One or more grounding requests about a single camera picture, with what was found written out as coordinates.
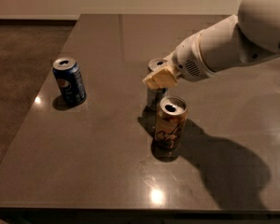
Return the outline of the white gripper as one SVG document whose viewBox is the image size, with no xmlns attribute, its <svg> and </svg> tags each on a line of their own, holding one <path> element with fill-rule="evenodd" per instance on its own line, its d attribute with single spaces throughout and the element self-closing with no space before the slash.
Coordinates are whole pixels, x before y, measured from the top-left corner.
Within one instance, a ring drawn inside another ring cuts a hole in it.
<svg viewBox="0 0 280 224">
<path fill-rule="evenodd" d="M 206 65 L 201 52 L 202 33 L 184 39 L 173 52 L 165 57 L 168 64 L 149 73 L 143 83 L 152 90 L 172 88 L 180 77 L 197 82 L 212 77 L 215 72 Z"/>
</svg>

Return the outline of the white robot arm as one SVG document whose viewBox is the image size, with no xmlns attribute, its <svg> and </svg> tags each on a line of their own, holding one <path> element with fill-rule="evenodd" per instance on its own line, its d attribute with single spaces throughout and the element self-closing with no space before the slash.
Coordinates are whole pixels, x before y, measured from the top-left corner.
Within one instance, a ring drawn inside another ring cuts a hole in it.
<svg viewBox="0 0 280 224">
<path fill-rule="evenodd" d="M 196 82 L 279 56 L 280 0 L 242 0 L 235 15 L 187 37 L 143 82 L 171 88 L 180 78 Z"/>
</svg>

